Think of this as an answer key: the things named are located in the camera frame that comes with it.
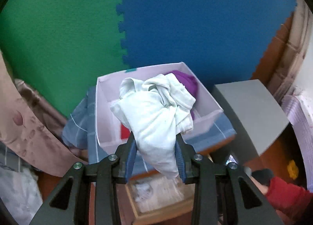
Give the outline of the right red sleeve forearm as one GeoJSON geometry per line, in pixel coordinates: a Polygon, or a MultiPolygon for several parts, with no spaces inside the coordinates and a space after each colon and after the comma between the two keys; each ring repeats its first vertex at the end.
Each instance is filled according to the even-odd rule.
{"type": "Polygon", "coordinates": [[[284,213],[294,224],[312,224],[312,193],[305,188],[273,177],[265,196],[273,208],[284,213]]]}

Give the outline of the person right hand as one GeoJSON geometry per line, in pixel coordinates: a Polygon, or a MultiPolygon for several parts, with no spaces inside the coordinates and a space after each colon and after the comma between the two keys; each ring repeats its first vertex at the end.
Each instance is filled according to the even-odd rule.
{"type": "Polygon", "coordinates": [[[271,179],[274,177],[273,172],[268,169],[261,169],[252,172],[251,168],[244,167],[245,173],[250,177],[251,181],[257,186],[263,195],[266,195],[271,179]]]}

